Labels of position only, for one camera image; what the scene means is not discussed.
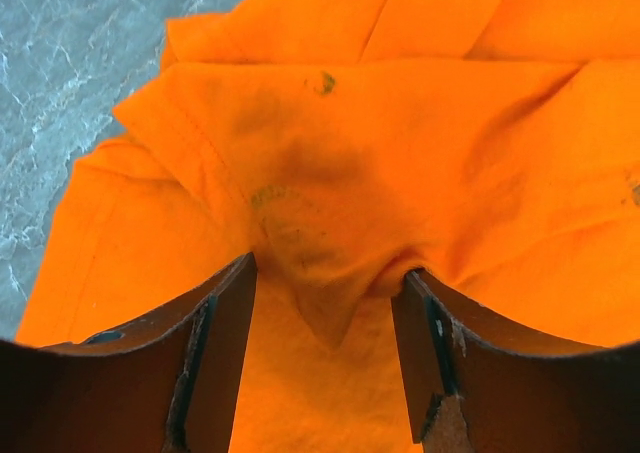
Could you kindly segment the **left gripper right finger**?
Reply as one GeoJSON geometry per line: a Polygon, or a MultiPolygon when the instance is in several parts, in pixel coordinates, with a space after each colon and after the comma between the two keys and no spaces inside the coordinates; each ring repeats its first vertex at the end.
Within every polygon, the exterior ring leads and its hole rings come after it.
{"type": "Polygon", "coordinates": [[[635,452],[639,346],[514,322],[423,270],[391,301],[412,440],[426,452],[635,452]]]}

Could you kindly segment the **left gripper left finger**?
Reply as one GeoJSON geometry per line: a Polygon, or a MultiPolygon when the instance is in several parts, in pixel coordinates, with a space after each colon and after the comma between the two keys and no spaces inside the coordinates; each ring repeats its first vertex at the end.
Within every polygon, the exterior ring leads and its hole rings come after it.
{"type": "Polygon", "coordinates": [[[80,343],[1,344],[5,452],[225,452],[256,289],[244,255],[80,343]]]}

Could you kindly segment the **orange t shirt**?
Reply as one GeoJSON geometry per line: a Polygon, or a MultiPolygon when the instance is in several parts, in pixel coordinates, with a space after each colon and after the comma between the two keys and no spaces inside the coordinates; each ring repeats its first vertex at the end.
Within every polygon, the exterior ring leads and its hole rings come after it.
{"type": "Polygon", "coordinates": [[[246,252],[231,448],[411,452],[389,300],[639,336],[639,0],[244,0],[171,20],[79,159],[18,329],[78,341],[246,252]]]}

